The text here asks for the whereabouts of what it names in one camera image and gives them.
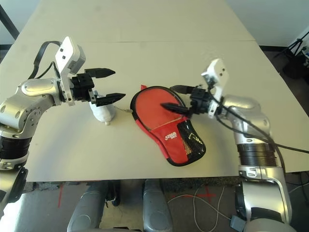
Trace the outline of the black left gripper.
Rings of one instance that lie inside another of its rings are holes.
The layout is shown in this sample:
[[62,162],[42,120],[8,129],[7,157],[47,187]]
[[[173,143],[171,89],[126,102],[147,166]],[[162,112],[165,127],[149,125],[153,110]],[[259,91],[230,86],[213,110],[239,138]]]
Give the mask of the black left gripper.
[[123,93],[112,93],[104,97],[98,97],[93,92],[95,85],[92,78],[105,78],[115,74],[115,71],[108,68],[92,68],[85,69],[84,72],[70,79],[73,84],[71,91],[75,101],[86,101],[95,103],[96,106],[105,106],[113,104],[125,96]]

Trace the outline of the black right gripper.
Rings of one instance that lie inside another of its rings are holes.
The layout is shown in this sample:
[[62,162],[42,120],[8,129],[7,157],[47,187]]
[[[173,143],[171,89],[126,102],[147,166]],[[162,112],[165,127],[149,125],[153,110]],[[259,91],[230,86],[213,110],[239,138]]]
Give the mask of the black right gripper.
[[184,85],[175,85],[170,87],[171,90],[180,94],[190,94],[190,108],[178,105],[176,103],[161,103],[160,105],[168,111],[183,116],[192,116],[193,114],[207,114],[210,111],[212,94],[211,88],[202,89],[199,87],[191,87]]

